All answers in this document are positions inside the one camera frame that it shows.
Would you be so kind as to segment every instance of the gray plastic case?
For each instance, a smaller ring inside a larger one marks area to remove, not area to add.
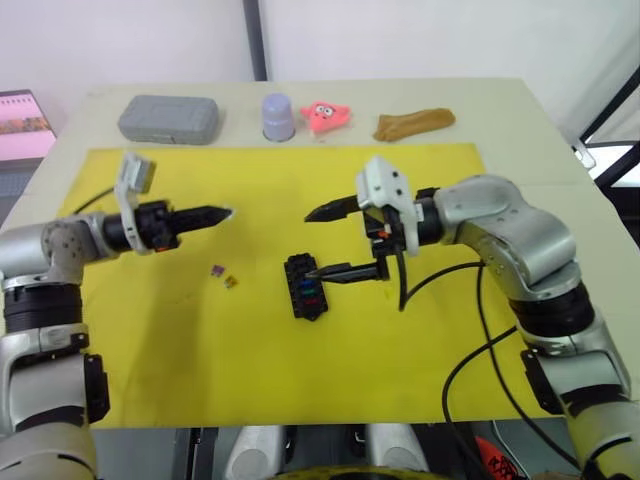
[[[205,145],[213,139],[218,106],[210,98],[137,95],[118,120],[135,142]]]

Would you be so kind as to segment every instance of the small purple object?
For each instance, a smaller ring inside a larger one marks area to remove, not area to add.
[[[214,265],[213,268],[211,268],[211,275],[214,277],[221,277],[223,273],[224,267],[221,265]]]
[[[262,131],[267,140],[286,142],[296,133],[289,97],[271,93],[262,102]]]

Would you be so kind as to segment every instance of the small yellow object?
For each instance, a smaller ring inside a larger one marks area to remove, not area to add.
[[[238,281],[233,275],[229,275],[224,279],[224,286],[227,288],[233,288],[238,284]]]

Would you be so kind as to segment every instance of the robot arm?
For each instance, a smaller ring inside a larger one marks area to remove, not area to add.
[[[120,253],[177,248],[182,232],[216,225],[231,211],[139,205],[153,164],[127,154],[115,193],[120,214],[74,215],[0,234],[6,335],[0,338],[0,479],[93,479],[88,425],[109,410],[99,355],[84,353],[84,266]]]
[[[356,185],[357,196],[318,207],[306,221],[362,210],[375,265],[384,265],[371,267],[364,279],[386,280],[384,258],[397,250],[417,255],[419,245],[433,243],[473,248],[516,314],[528,346],[522,359],[540,405],[567,418],[585,478],[638,478],[640,408],[630,400],[628,373],[581,282],[566,226],[496,176],[422,190],[413,200],[406,177],[374,157]],[[348,283],[363,279],[356,275],[361,268],[339,264],[310,276]]]

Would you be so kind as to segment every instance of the floor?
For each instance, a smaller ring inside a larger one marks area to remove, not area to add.
[[[542,419],[537,422],[562,447],[571,451],[571,443],[563,419]],[[504,441],[518,456],[530,475],[547,471],[575,473],[571,466],[555,456],[523,422],[506,420],[497,423]],[[473,425],[473,429],[477,435],[481,435],[498,445],[488,422],[477,422]],[[172,478],[171,470],[175,432],[174,429],[94,431],[98,452],[99,478],[105,480],[177,480]],[[212,480],[223,478],[226,459],[231,452],[238,432],[238,428],[220,429],[214,454]],[[359,462],[359,459],[353,457],[346,448],[343,448],[344,436],[340,432],[336,426],[302,427],[299,431],[295,455],[285,470]],[[464,479],[461,473],[454,473],[453,477]]]

